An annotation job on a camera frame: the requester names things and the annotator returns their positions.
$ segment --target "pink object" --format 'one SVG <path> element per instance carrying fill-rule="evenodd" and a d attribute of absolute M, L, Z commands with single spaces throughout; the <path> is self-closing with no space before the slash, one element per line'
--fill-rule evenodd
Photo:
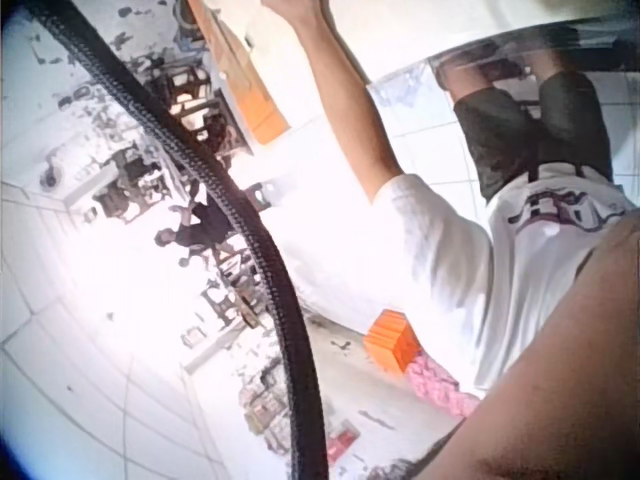
<path fill-rule="evenodd" d="M 406 375 L 418 397 L 445 408 L 453 416 L 466 418 L 480 403 L 477 397 L 461 393 L 449 372 L 424 352 L 409 365 Z"/>

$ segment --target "orange box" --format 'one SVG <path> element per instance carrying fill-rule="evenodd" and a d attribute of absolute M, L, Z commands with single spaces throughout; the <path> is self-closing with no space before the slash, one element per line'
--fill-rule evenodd
<path fill-rule="evenodd" d="M 404 373 L 420 351 L 420 344 L 400 312 L 385 310 L 364 337 L 369 356 L 383 370 Z"/>

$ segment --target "dark shorts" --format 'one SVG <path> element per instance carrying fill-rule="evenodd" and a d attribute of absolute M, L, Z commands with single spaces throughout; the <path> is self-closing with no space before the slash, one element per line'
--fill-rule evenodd
<path fill-rule="evenodd" d="M 540 87 L 541 118 L 534 119 L 507 92 L 488 88 L 459 100 L 458 116 L 487 200 L 523 173 L 537 178 L 545 163 L 589 166 L 613 179 L 611 147 L 591 81 L 580 73 L 557 74 Z"/>

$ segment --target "hand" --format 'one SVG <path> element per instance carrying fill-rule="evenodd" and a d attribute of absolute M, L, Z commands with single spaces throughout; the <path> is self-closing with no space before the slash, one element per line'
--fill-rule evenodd
<path fill-rule="evenodd" d="M 294 29 L 322 20 L 323 0 L 261 0 L 262 5 L 284 18 Z"/>

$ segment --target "man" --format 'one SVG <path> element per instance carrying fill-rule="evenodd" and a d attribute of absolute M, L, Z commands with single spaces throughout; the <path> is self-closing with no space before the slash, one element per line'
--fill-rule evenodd
<path fill-rule="evenodd" d="M 421 178 L 404 174 L 320 1 L 262 3 L 297 34 L 388 250 L 401 252 L 397 284 L 418 339 L 462 390 L 484 397 L 533 341 L 604 233 L 633 208 L 611 183 L 593 86 L 553 54 L 531 55 L 526 61 L 541 89 L 538 122 L 478 70 L 442 66 L 489 202 L 489 235 Z"/>
<path fill-rule="evenodd" d="M 225 245 L 227 237 L 234 231 L 233 226 L 211 196 L 207 196 L 207 205 L 204 205 L 193 200 L 197 190 L 194 192 L 192 188 L 190 193 L 191 201 L 188 207 L 173 205 L 169 208 L 172 212 L 180 213 L 180 227 L 177 231 L 170 228 L 160 230 L 155 237 L 156 245 L 166 247 L 171 243 L 177 243 L 188 248 L 188 258 L 180 260 L 181 266 L 188 265 L 192 256 L 201 255 L 209 249 L 216 264 L 219 264 L 221 252 L 229 255 L 234 253 L 231 247 Z M 192 225 L 192 215 L 198 218 L 200 223 Z"/>

